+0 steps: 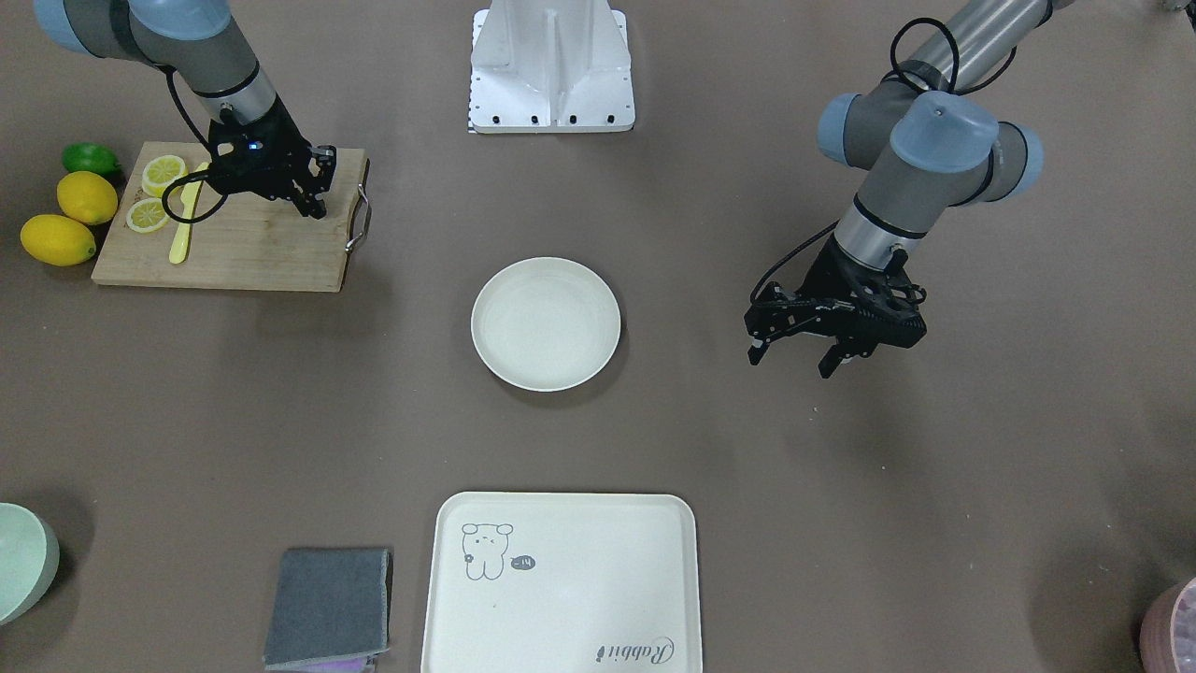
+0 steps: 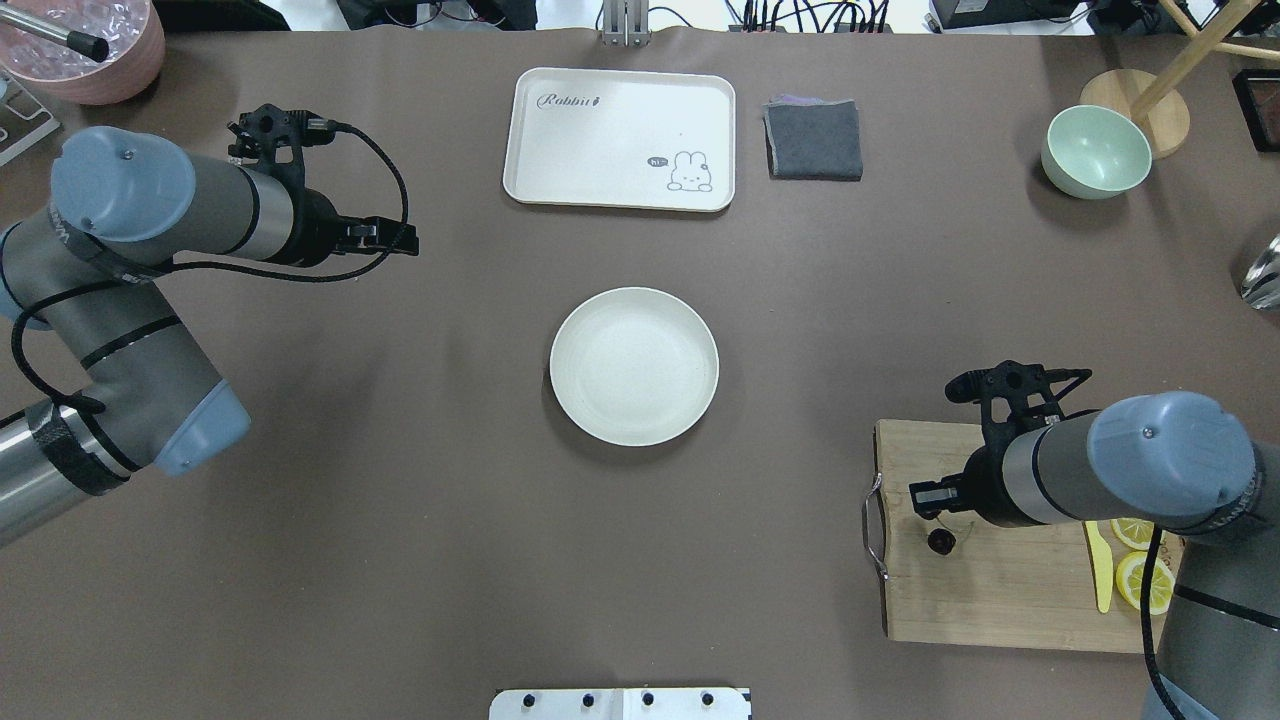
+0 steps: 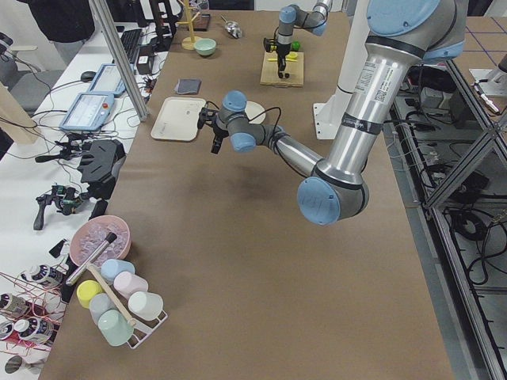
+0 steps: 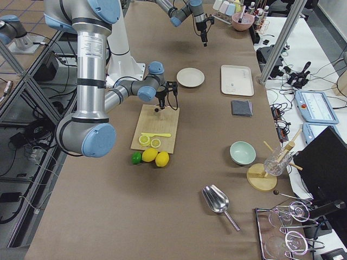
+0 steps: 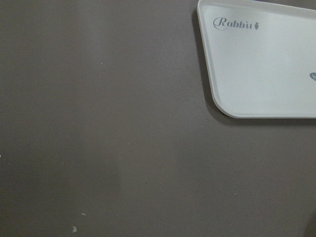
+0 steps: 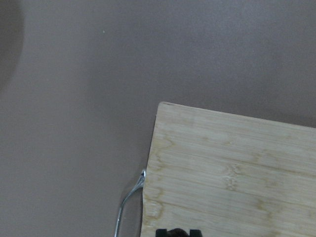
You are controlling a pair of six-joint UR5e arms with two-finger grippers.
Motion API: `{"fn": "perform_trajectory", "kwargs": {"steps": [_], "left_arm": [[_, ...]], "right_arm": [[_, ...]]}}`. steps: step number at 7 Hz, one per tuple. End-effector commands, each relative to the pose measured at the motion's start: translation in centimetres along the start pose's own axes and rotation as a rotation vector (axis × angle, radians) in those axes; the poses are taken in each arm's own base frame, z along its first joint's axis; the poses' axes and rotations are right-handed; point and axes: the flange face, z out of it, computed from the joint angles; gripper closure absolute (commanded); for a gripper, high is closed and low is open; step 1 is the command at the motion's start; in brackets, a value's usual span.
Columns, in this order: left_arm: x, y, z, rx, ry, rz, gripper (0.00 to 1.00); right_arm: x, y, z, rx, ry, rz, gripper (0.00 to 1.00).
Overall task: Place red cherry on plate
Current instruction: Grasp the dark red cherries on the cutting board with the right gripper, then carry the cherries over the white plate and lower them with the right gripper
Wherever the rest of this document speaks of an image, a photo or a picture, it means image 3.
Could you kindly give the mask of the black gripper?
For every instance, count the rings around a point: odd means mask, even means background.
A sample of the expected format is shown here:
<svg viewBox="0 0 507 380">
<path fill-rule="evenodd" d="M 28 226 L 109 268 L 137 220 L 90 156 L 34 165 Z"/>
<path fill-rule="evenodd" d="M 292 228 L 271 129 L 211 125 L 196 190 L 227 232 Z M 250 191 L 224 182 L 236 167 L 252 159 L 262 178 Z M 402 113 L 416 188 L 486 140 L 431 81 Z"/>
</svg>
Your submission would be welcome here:
<svg viewBox="0 0 507 380">
<path fill-rule="evenodd" d="M 222 146 L 222 142 L 229 136 L 229 132 L 225 127 L 219 126 L 219 111 L 211 110 L 203 107 L 198 114 L 197 128 L 201 130 L 205 125 L 209 126 L 214 133 L 211 152 L 218 154 Z"/>
<path fill-rule="evenodd" d="M 286 57 L 292 49 L 292 38 L 291 37 L 273 37 L 264 38 L 264 48 L 266 52 L 275 51 L 277 54 L 277 67 L 278 67 L 278 78 L 283 77 L 281 71 L 286 69 Z"/>
</svg>

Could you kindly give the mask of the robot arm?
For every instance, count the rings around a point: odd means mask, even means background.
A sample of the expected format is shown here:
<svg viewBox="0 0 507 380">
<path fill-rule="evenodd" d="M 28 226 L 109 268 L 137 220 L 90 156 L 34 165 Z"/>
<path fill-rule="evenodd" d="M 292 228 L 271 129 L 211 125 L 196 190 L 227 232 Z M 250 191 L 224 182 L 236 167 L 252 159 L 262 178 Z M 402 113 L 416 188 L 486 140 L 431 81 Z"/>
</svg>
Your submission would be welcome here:
<svg viewBox="0 0 507 380">
<path fill-rule="evenodd" d="M 285 6 L 278 15 L 279 24 L 272 38 L 264 38 L 266 52 L 276 52 L 277 75 L 280 79 L 289 78 L 286 71 L 287 56 L 292 49 L 294 29 L 303 29 L 321 36 L 325 29 L 333 0 L 317 1 L 311 12 L 302 10 L 296 4 Z"/>
<path fill-rule="evenodd" d="M 454 59 L 463 50 L 465 1 L 370 1 L 364 20 L 367 58 L 356 79 L 330 152 L 321 157 L 278 124 L 253 123 L 244 93 L 232 90 L 217 108 L 203 107 L 197 124 L 214 132 L 212 152 L 224 139 L 237 152 L 267 146 L 303 181 L 297 200 L 304 217 L 329 225 L 353 217 L 368 204 L 362 172 L 377 135 L 407 74 L 419 63 Z"/>
</svg>

